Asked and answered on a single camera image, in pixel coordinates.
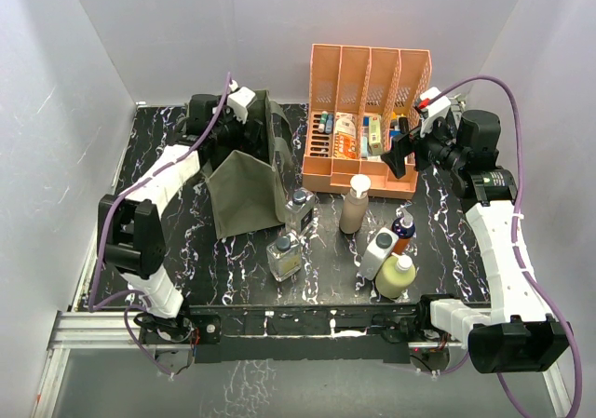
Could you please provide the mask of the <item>olive green canvas bag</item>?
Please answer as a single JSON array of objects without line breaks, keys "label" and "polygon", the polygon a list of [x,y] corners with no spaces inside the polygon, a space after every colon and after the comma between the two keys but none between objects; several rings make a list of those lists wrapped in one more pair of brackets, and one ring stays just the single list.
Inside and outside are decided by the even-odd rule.
[{"label": "olive green canvas bag", "polygon": [[250,119],[263,123],[263,153],[209,148],[209,134],[196,153],[219,239],[255,232],[285,222],[286,192],[281,173],[292,166],[289,121],[265,90],[256,92]]}]

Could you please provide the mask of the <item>clear square bottle black label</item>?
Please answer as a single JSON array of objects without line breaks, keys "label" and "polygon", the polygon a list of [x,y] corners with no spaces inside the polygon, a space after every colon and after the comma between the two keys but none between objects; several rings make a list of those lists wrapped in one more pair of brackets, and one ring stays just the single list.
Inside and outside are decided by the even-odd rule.
[{"label": "clear square bottle black label", "polygon": [[285,206],[285,228],[299,242],[311,232],[315,217],[315,195],[299,188],[295,190]]}]

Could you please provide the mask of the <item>clear square bottle yellow liquid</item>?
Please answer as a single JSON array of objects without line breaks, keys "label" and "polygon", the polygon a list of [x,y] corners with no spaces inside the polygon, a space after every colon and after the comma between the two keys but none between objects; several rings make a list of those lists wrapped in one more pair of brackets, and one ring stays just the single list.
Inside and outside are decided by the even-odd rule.
[{"label": "clear square bottle yellow liquid", "polygon": [[302,247],[294,233],[279,236],[266,247],[269,269],[282,282],[302,269]]}]

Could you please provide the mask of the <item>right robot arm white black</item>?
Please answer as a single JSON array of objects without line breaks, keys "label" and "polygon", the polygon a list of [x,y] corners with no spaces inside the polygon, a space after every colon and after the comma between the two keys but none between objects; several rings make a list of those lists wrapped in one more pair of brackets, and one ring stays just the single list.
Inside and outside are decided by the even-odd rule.
[{"label": "right robot arm white black", "polygon": [[546,371],[568,348],[563,325],[535,292],[520,266],[522,235],[511,231],[518,189],[510,171],[496,164],[501,133],[497,115],[470,110],[455,121],[439,116],[432,130],[420,127],[392,138],[382,156],[392,173],[435,166],[449,172],[467,223],[479,245],[489,285],[491,310],[485,315],[452,294],[425,294],[417,305],[416,332],[429,341],[448,333],[467,348],[480,373]]}]

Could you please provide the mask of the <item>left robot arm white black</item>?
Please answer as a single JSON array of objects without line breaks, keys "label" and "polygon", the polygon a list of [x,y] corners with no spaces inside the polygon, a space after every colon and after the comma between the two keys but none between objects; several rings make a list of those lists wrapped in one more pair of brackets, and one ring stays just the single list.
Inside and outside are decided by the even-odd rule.
[{"label": "left robot arm white black", "polygon": [[174,141],[130,188],[104,196],[98,206],[97,262],[92,289],[102,269],[115,269],[139,297],[142,308],[161,318],[159,329],[180,343],[192,331],[183,296],[164,267],[161,218],[171,199],[218,151],[261,148],[264,122],[254,112],[257,94],[246,87],[222,96],[196,94],[177,121]]}]

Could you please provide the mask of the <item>green white small box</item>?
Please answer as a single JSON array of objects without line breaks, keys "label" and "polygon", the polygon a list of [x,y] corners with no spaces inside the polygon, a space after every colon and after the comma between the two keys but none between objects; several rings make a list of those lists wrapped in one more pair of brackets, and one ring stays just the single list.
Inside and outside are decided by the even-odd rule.
[{"label": "green white small box", "polygon": [[378,114],[365,115],[362,123],[362,158],[379,161],[384,153],[384,140],[382,117]]}]

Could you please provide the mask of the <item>red white snack packet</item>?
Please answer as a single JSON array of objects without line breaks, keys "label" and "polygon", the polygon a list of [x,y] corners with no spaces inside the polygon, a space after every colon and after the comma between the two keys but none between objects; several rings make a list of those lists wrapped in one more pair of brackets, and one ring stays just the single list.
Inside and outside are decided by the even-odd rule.
[{"label": "red white snack packet", "polygon": [[356,117],[350,113],[337,112],[334,118],[333,157],[357,158]]}]

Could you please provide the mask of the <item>orange plastic file organizer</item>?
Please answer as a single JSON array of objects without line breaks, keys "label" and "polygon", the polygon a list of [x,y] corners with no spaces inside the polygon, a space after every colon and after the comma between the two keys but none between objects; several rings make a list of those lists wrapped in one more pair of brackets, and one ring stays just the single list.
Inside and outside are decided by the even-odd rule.
[{"label": "orange plastic file organizer", "polygon": [[405,173],[396,177],[381,155],[393,138],[417,125],[413,104],[431,73],[425,49],[313,45],[304,187],[344,194],[351,178],[364,174],[372,182],[370,196],[412,198],[413,157],[405,157]]}]

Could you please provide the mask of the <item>small blue tubes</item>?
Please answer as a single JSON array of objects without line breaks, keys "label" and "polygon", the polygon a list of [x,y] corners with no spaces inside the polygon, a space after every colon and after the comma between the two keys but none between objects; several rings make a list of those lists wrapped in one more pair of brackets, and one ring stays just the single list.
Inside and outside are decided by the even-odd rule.
[{"label": "small blue tubes", "polygon": [[331,134],[333,132],[333,113],[327,111],[321,113],[318,132],[322,134]]}]

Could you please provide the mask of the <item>brown pump bottle white top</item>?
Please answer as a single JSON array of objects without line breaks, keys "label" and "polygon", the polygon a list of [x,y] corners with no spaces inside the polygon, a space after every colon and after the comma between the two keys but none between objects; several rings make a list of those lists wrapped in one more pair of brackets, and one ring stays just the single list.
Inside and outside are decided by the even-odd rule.
[{"label": "brown pump bottle white top", "polygon": [[357,174],[351,178],[339,221],[339,228],[344,234],[354,234],[362,226],[368,208],[371,184],[370,178],[364,174]]}]

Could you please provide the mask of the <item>dark blue orange pump bottle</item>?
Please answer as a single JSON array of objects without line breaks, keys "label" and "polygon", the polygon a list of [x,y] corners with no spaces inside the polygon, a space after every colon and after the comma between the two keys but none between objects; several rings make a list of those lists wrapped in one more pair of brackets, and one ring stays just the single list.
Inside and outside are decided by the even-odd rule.
[{"label": "dark blue orange pump bottle", "polygon": [[398,236],[398,240],[392,252],[401,255],[405,251],[415,232],[413,215],[404,210],[392,223],[391,231]]}]

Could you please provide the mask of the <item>white bottle grey cap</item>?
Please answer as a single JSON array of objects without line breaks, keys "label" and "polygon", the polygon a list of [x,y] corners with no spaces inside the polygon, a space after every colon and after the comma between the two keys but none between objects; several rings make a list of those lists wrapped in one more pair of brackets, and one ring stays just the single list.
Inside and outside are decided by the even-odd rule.
[{"label": "white bottle grey cap", "polygon": [[399,237],[386,227],[382,227],[369,242],[364,251],[359,273],[368,280],[374,280],[384,261],[392,253]]}]

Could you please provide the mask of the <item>pale yellow bottle white cap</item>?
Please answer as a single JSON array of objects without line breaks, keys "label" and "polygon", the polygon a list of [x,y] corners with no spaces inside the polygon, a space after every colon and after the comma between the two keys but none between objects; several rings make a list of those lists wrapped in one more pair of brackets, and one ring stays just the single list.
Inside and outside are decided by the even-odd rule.
[{"label": "pale yellow bottle white cap", "polygon": [[381,296],[397,299],[410,287],[415,277],[416,269],[410,256],[391,254],[382,264],[374,283]]}]

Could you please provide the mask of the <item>black front rail frame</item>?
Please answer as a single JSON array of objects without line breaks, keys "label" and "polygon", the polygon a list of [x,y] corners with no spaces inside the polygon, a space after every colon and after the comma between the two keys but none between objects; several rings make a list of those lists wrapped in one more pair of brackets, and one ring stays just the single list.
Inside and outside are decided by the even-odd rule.
[{"label": "black front rail frame", "polygon": [[195,363],[240,360],[380,360],[460,349],[455,338],[418,329],[413,304],[193,306],[173,336],[143,328],[141,341],[188,349]]}]

